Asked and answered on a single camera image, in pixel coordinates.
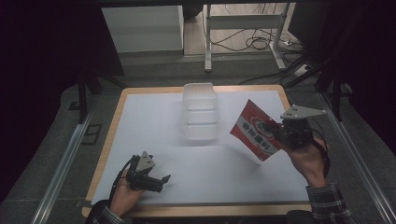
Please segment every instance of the human hand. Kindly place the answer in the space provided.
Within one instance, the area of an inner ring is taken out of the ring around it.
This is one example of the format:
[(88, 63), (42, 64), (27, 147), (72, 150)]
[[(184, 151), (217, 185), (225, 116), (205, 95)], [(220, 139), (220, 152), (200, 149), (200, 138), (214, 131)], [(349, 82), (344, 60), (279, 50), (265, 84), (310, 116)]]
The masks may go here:
[[(327, 148), (325, 142), (315, 137), (323, 148)], [(300, 174), (302, 174), (308, 185), (312, 188), (324, 188), (327, 182), (324, 176), (325, 164), (320, 151), (312, 144), (306, 147), (291, 149), (280, 143), (283, 150), (285, 150), (293, 163), (294, 167)]]
[(110, 210), (118, 217), (124, 217), (128, 212), (130, 212), (144, 192), (143, 189), (131, 189), (125, 178), (127, 172), (128, 170), (123, 172), (110, 204)]

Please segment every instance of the plaid sleeve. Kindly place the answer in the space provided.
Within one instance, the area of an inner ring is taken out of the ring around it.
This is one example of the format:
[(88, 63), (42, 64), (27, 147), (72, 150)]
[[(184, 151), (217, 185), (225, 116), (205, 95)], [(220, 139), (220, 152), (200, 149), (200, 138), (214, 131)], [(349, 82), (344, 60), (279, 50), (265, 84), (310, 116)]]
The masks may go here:
[(338, 184), (326, 188), (306, 187), (314, 219), (319, 223), (357, 223), (347, 209)]
[(94, 224), (124, 224), (125, 222), (114, 214), (107, 206), (103, 208), (102, 214), (93, 218)]
[(124, 224), (125, 222), (108, 208), (108, 200), (97, 202), (91, 209), (85, 224)]

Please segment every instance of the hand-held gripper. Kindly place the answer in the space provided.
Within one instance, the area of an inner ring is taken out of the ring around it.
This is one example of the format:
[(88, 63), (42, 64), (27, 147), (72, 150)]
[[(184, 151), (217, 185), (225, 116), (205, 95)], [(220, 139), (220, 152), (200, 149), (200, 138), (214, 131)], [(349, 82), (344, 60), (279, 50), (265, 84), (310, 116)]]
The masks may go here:
[(298, 148), (306, 147), (309, 144), (314, 145), (324, 160), (324, 175), (326, 176), (330, 169), (328, 150), (315, 141), (314, 130), (310, 127), (307, 119), (323, 114), (326, 114), (326, 111), (293, 105), (280, 116), (283, 119), (281, 128), (267, 127), (267, 131), (273, 133), (278, 142), (291, 149), (298, 150)]
[(128, 172), (126, 173), (125, 178), (128, 182), (128, 185), (133, 190), (144, 189), (149, 191), (161, 192), (161, 190), (163, 190), (163, 185), (166, 184), (171, 177), (170, 175), (167, 175), (161, 180), (150, 177), (149, 172), (155, 166), (155, 162), (152, 160), (152, 156), (149, 155), (146, 151), (142, 153), (142, 156), (133, 155), (132, 158), (120, 170), (117, 178), (114, 180), (109, 198), (110, 201), (113, 198), (114, 192), (117, 188), (117, 184), (122, 178), (122, 174), (124, 173), (128, 165), (130, 165), (130, 167), (128, 168)]

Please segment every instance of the snack package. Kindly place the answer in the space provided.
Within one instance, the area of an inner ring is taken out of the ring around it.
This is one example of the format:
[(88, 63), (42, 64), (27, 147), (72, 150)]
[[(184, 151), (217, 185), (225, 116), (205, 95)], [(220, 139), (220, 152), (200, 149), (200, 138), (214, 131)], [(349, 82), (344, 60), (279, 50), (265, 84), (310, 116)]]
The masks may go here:
[(230, 134), (239, 138), (261, 161), (265, 161), (281, 149), (271, 132), (280, 130), (280, 127), (281, 124), (248, 100)]

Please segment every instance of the white plastic container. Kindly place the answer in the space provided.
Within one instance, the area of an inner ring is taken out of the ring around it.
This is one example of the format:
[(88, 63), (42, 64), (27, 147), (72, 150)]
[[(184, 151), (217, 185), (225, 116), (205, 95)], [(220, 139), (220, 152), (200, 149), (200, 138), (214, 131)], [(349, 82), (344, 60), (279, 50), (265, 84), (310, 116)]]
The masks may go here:
[(212, 140), (218, 137), (218, 96), (212, 83), (189, 83), (183, 91), (183, 119), (187, 138)]
[(216, 109), (218, 96), (213, 90), (213, 84), (189, 83), (184, 85), (183, 106), (189, 110)]

